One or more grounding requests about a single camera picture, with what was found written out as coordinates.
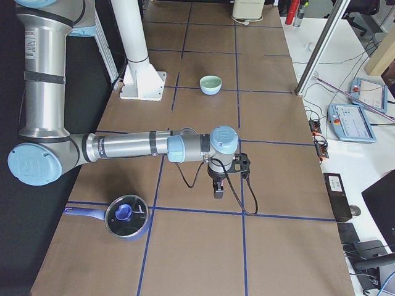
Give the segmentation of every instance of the white desk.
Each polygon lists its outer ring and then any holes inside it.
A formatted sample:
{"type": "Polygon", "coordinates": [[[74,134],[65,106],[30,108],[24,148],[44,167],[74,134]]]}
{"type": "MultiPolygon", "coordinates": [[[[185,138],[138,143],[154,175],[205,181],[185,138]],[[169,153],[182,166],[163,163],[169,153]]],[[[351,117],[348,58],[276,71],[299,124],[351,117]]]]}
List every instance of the white desk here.
{"type": "MultiPolygon", "coordinates": [[[[305,18],[300,28],[285,25],[284,21],[285,18],[282,18],[284,33],[293,62],[307,62],[325,26],[326,20],[305,18]]],[[[352,28],[346,20],[342,20],[320,62],[342,62],[363,52],[364,48],[352,28]]],[[[340,87],[341,89],[349,89],[355,72],[366,58],[367,55],[365,53],[359,60],[355,69],[340,87]]],[[[321,79],[339,87],[358,59],[359,58],[350,60],[343,64],[319,65],[316,71],[321,79]]],[[[294,64],[294,70],[298,80],[305,67],[305,64],[294,64]]],[[[379,81],[381,83],[383,82],[379,76],[368,76],[363,66],[359,70],[357,76],[379,81]]],[[[326,115],[328,104],[331,102],[333,95],[333,93],[330,93],[321,86],[313,86],[308,90],[305,98],[319,105],[322,108],[323,114],[326,115]]],[[[388,94],[388,98],[391,101],[394,100],[390,93],[388,94]]],[[[349,99],[342,95],[337,95],[332,103],[349,104],[349,99]]],[[[306,102],[304,105],[311,107],[312,110],[321,115],[319,108],[316,106],[306,102]]],[[[371,123],[388,123],[384,118],[374,113],[366,113],[371,123]]],[[[395,116],[395,105],[389,104],[387,114],[395,116]]],[[[349,204],[358,206],[362,211],[360,216],[350,220],[350,222],[353,222],[361,241],[379,239],[386,245],[387,243],[383,239],[383,236],[365,205],[361,192],[381,179],[388,171],[395,168],[395,157],[393,156],[395,147],[395,128],[393,126],[374,126],[373,132],[377,138],[377,142],[374,144],[358,144],[339,141],[331,127],[328,126],[326,128],[326,118],[321,120],[321,129],[323,135],[328,139],[328,153],[330,157],[322,163],[322,172],[341,174],[349,204]]],[[[358,296],[362,295],[362,288],[357,278],[351,276],[351,279],[355,294],[358,296]]],[[[377,290],[371,291],[372,296],[376,295],[376,293],[377,290]]]]}

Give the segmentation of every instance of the blue joint cap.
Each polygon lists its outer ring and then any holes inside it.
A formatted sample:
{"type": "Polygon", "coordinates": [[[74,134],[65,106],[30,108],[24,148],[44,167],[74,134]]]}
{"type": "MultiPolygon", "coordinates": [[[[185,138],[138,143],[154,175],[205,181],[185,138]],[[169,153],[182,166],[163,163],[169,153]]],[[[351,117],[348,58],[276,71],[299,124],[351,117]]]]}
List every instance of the blue joint cap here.
{"type": "Polygon", "coordinates": [[[29,8],[43,8],[54,4],[57,0],[15,0],[19,5],[29,8]]]}
{"type": "Polygon", "coordinates": [[[210,143],[214,149],[223,154],[234,154],[237,150],[239,137],[237,132],[227,125],[214,128],[210,134],[210,143]]]}
{"type": "Polygon", "coordinates": [[[184,140],[179,134],[167,138],[167,159],[169,162],[184,162],[185,160],[184,140]]]}
{"type": "Polygon", "coordinates": [[[8,167],[21,182],[34,186],[46,185],[62,175],[62,164],[56,155],[34,143],[15,146],[8,155],[8,167]]]}
{"type": "Polygon", "coordinates": [[[69,36],[93,37],[96,34],[96,25],[91,27],[74,27],[69,36]]]}

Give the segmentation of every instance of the black chair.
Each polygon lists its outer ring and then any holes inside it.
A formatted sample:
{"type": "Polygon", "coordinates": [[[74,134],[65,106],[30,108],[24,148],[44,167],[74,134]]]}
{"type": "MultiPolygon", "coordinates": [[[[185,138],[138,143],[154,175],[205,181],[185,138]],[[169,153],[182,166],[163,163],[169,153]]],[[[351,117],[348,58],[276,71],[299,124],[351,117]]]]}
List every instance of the black chair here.
{"type": "Polygon", "coordinates": [[[343,19],[347,20],[350,26],[362,30],[361,36],[364,36],[368,31],[363,26],[355,23],[355,17],[351,17],[350,14],[358,12],[363,15],[375,15],[380,8],[380,0],[351,0],[347,6],[346,12],[344,13],[343,19]]]}

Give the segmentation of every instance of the red bottle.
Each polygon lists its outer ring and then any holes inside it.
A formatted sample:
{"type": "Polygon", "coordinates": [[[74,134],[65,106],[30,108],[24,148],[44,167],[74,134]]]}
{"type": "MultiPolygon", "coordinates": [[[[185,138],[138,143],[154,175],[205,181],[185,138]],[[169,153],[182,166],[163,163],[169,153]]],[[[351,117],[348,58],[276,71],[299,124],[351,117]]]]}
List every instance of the red bottle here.
{"type": "Polygon", "coordinates": [[[290,25],[294,20],[294,17],[299,7],[299,0],[292,0],[291,6],[288,9],[288,14],[286,16],[285,24],[290,25]]]}

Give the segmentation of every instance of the blue tablet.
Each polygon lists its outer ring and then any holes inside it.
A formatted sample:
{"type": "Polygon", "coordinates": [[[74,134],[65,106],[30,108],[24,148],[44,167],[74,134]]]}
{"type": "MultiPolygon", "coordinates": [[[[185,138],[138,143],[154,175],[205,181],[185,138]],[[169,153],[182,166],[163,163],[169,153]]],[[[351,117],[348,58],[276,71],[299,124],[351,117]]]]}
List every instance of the blue tablet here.
{"type": "Polygon", "coordinates": [[[330,104],[328,116],[335,134],[341,141],[376,142],[375,134],[361,105],[330,104]]]}
{"type": "Polygon", "coordinates": [[[350,94],[356,99],[371,105],[381,112],[387,112],[388,87],[385,84],[357,77],[352,82],[350,90],[350,94]]]}

